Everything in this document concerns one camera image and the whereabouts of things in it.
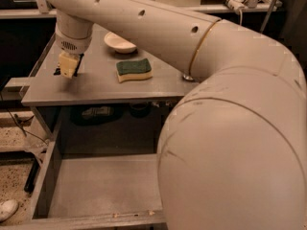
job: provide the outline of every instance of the white plate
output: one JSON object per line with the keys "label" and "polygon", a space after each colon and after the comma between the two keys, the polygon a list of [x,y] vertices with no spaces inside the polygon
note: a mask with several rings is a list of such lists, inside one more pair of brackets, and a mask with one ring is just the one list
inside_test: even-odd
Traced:
{"label": "white plate", "polygon": [[129,41],[126,41],[123,37],[120,37],[114,33],[108,33],[105,36],[105,43],[108,47],[111,47],[116,52],[121,54],[128,54],[136,49],[136,46]]}

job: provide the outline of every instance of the black cable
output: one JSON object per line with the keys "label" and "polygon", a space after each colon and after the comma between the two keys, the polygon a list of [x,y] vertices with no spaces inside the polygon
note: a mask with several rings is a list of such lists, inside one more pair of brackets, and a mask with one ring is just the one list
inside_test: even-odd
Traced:
{"label": "black cable", "polygon": [[[2,96],[1,91],[0,91],[0,97],[1,97],[1,101],[3,102],[4,100],[3,100],[3,96]],[[12,120],[13,120],[13,122],[15,123],[15,125],[16,125],[17,127],[19,127],[19,128],[21,129],[22,132],[27,133],[27,134],[30,134],[30,135],[36,137],[37,139],[39,139],[40,141],[42,141],[44,144],[46,144],[46,145],[48,146],[48,143],[46,143],[43,139],[41,139],[41,138],[38,137],[37,135],[31,133],[30,131],[25,130],[25,129],[23,128],[23,126],[22,126],[21,124],[19,124],[19,123],[14,119],[14,117],[12,116],[12,113],[9,111],[9,109],[8,109],[8,108],[5,108],[5,109],[7,110],[7,112],[8,112],[8,113],[10,114],[10,116],[12,117]]]}

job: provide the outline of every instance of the open drawer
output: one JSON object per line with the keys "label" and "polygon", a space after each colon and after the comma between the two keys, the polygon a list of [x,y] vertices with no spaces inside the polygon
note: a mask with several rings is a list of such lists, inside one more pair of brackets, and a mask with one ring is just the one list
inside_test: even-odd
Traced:
{"label": "open drawer", "polygon": [[166,229],[154,153],[159,108],[99,126],[76,126],[69,113],[62,108],[40,169],[29,227]]}

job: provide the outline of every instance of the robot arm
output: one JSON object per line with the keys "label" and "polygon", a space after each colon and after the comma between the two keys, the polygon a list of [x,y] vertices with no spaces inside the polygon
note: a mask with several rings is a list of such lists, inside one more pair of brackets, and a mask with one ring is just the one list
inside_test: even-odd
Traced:
{"label": "robot arm", "polygon": [[306,83],[281,44],[148,0],[49,0],[57,43],[83,53],[92,23],[201,84],[170,114],[158,178],[170,230],[302,230]]}

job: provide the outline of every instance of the speckled floor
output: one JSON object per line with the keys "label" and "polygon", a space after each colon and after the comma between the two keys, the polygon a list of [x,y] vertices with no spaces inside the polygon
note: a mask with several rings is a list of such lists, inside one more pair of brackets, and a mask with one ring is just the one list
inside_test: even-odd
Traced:
{"label": "speckled floor", "polygon": [[[12,109],[22,120],[33,114],[27,109]],[[26,122],[24,128],[30,129]],[[16,126],[7,110],[0,110],[0,201],[16,199],[19,203],[17,212],[0,226],[22,224],[29,219],[31,195],[23,189],[31,170],[34,158],[23,150],[26,146],[25,136]]]}

